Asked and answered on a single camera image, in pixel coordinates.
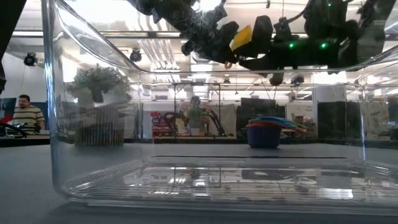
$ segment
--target green plant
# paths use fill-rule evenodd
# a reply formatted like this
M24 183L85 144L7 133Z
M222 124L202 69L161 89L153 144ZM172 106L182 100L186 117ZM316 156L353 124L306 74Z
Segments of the green plant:
M201 109L199 107L190 108L187 114L191 121L198 122L201 120Z
M112 88L117 88L126 94L128 100L131 100L129 94L131 87L127 76L122 75L118 69L113 67L95 67L88 69L79 69L74 81L66 85L66 90L71 95L76 91L88 88L91 91L94 102L103 101L103 93L107 93Z

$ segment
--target clear plastic container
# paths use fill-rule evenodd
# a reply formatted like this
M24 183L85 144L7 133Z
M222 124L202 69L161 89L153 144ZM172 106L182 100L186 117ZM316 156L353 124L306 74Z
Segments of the clear plastic container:
M256 17L268 15L275 24L299 14L306 2L227 1L210 7L206 2L211 1L202 0L191 7L170 0L154 1L153 10L149 1L131 2L42 1L53 185L60 194L93 205L395 212L395 1L377 3L374 20L362 20L356 58L340 52L339 61L329 60L336 55L330 45L337 35L302 42L308 37L301 17L290 24L300 40L278 43L281 36L272 34L272 46L282 50L269 51L274 63L260 62L255 67L260 70L246 69L248 58L235 52L231 57L228 47L242 46L250 37L267 45L271 33L265 35L261 26L269 20L259 19L257 29ZM338 3L324 6L341 7ZM360 6L349 3L343 20L359 19ZM319 12L322 6L314 7ZM218 12L212 15L214 8ZM218 27L206 23L218 21L222 9L228 15ZM341 11L324 10L328 14L322 18L341 24ZM168 22L158 21L159 16ZM352 22L343 24L330 29L356 35ZM247 25L246 33L236 35L235 29ZM202 30L187 29L196 26ZM267 48L256 44L249 53ZM305 44L315 57L295 49ZM182 55L190 47L199 53ZM305 60L316 65L302 66ZM194 110L197 99L200 112ZM245 128L259 116L287 118L305 128L283 124L277 149L253 149Z

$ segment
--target striped shirt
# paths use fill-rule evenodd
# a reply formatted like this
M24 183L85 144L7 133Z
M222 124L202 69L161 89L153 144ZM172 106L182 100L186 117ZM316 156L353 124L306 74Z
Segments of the striped shirt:
M12 125L25 124L22 130L27 133L34 133L38 121L44 121L44 116L42 111L37 107L15 108Z

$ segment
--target potted plant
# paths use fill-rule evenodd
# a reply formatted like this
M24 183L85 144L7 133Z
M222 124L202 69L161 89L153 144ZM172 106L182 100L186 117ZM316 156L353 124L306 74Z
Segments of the potted plant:
M75 144L77 146L119 146L124 142L124 122L117 106L131 99L129 79L113 67L80 69L66 91L78 99ZM103 106L104 95L112 96Z
M201 109L199 107L190 108L187 111L189 117L189 128L192 136L198 136L201 125Z

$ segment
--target blue bowl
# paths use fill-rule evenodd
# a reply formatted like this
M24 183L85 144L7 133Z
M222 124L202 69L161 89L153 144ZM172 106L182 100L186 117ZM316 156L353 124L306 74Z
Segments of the blue bowl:
M280 143L281 127L249 124L248 144L252 148L275 149Z

